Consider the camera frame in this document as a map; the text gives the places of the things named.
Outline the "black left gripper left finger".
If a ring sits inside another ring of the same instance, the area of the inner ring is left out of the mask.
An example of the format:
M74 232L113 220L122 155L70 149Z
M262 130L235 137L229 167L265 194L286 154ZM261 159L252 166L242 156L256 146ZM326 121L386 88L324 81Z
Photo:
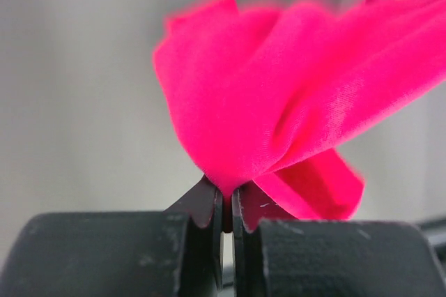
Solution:
M216 296L222 214L203 178L164 211L37 215L1 269L1 295Z

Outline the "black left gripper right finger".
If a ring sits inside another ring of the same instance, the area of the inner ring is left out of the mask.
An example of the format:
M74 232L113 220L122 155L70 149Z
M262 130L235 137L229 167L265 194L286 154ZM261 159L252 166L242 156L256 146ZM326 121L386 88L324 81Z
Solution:
M254 185L232 196L237 296L444 296L441 239L392 221L295 220Z

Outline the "pink red t shirt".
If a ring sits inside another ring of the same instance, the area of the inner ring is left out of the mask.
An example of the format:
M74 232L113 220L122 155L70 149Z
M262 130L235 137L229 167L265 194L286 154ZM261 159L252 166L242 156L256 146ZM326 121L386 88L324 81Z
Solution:
M253 181L296 218L346 220L364 181L337 147L444 81L445 0L205 0L167 19L153 61L224 197Z

